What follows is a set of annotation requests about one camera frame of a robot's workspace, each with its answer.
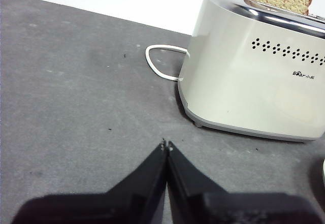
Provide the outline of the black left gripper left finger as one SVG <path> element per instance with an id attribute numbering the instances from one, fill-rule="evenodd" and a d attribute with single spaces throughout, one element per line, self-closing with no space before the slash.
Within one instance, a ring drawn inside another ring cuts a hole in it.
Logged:
<path id="1" fill-rule="evenodd" d="M 152 223 L 164 206 L 168 150 L 160 143 L 105 193 L 46 195 L 25 202 L 13 223 Z"/>

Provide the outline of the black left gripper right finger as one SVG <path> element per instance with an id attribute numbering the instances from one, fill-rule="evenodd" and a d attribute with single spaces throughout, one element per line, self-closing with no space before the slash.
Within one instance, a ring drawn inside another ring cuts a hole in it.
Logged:
<path id="1" fill-rule="evenodd" d="M 322 223 L 306 199 L 285 193 L 230 193 L 168 142 L 173 219 L 181 223 Z"/>

